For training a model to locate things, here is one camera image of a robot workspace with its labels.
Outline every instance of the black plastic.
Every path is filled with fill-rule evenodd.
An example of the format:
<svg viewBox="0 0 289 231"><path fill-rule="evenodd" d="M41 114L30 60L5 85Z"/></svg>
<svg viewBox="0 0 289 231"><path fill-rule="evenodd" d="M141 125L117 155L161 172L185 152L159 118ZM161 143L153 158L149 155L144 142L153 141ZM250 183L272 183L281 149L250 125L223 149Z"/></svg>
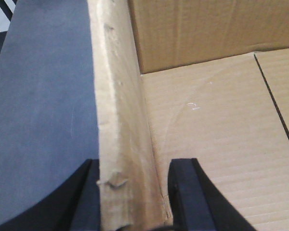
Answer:
<svg viewBox="0 0 289 231"><path fill-rule="evenodd" d="M98 160L86 160L60 187L0 231L98 231Z"/></svg>
<svg viewBox="0 0 289 231"><path fill-rule="evenodd" d="M168 190L174 225L186 231L256 231L219 192L197 159L171 161Z"/></svg>

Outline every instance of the brown cardboard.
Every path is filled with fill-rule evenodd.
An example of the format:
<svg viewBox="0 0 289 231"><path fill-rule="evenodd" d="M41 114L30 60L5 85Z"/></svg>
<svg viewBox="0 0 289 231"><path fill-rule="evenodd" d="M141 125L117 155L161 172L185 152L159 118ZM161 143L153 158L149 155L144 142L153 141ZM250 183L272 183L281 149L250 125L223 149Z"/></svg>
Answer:
<svg viewBox="0 0 289 231"><path fill-rule="evenodd" d="M253 53L142 77L163 196L170 160L198 158L258 231L289 230L289 141Z"/></svg>
<svg viewBox="0 0 289 231"><path fill-rule="evenodd" d="M289 47L289 0L130 0L142 73Z"/></svg>
<svg viewBox="0 0 289 231"><path fill-rule="evenodd" d="M256 56L289 130L289 49L260 52Z"/></svg>
<svg viewBox="0 0 289 231"><path fill-rule="evenodd" d="M127 2L89 0L100 144L102 228L165 219Z"/></svg>

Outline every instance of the cardboard seam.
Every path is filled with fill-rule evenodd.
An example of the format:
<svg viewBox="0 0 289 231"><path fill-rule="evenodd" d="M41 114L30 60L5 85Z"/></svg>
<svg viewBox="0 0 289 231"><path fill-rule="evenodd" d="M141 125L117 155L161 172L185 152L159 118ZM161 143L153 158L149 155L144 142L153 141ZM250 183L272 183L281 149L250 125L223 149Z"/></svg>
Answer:
<svg viewBox="0 0 289 231"><path fill-rule="evenodd" d="M289 129L288 129L288 127L287 127L287 125L286 125L286 122L285 122L285 120L284 120L284 118L283 118L283 116L282 116L282 114L281 114L281 112L280 112L280 110L279 110L279 107L278 107L278 105L277 105L277 102L276 102L276 100L275 100L275 98L274 98L274 95L273 95L273 93L272 93L272 91L271 91L271 88L270 88L270 86L269 86L269 83L267 82L267 80L266 80L266 78L265 78L264 72L263 72L263 70L262 70L262 68L261 68L261 65L260 65L260 63L259 63L259 61L258 61L258 59L257 59L257 55L256 55L255 52L254 52L254 58L255 58L255 61L256 61L257 65L258 65L258 68L259 68L259 70L260 70L260 73L261 73L261 75L262 75L262 77L263 77L263 80L264 80L264 82L265 82L265 85L266 85L266 87L267 87L267 89L268 89L268 91L269 91L269 94L270 94L271 99L272 99L272 101L273 101L274 107L275 107L275 109L276 109L276 111L277 111L277 114L278 114L278 116L279 116L280 122L282 123L283 128L284 128L284 130L285 130L285 133L286 133L286 135L287 135L287 138L288 138L288 140L289 140Z"/></svg>

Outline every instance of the cardboard flap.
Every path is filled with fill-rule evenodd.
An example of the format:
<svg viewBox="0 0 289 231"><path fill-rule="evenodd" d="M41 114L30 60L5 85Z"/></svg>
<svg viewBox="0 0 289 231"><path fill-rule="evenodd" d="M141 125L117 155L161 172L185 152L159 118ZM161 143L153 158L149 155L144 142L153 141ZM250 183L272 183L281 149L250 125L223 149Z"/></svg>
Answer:
<svg viewBox="0 0 289 231"><path fill-rule="evenodd" d="M130 14L124 0L88 0L105 231L163 223Z"/></svg>
<svg viewBox="0 0 289 231"><path fill-rule="evenodd" d="M289 141L253 53L143 82L163 195L171 159L197 158L257 230L288 230Z"/></svg>
<svg viewBox="0 0 289 231"><path fill-rule="evenodd" d="M256 56L289 133L289 49L259 52Z"/></svg>
<svg viewBox="0 0 289 231"><path fill-rule="evenodd" d="M289 0L130 0L142 73L289 47Z"/></svg>

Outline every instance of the scratch mark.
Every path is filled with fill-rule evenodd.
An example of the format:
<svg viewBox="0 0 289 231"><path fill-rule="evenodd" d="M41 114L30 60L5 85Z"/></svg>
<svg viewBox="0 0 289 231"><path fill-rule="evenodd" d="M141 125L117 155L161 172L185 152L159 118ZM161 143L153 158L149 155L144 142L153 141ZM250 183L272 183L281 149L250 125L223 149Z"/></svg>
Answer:
<svg viewBox="0 0 289 231"><path fill-rule="evenodd" d="M186 104L186 105L192 105L192 106L193 106L193 107L192 107L192 110L200 109L200 107L198 107L197 104L195 104L195 103L188 103L188 104Z"/></svg>

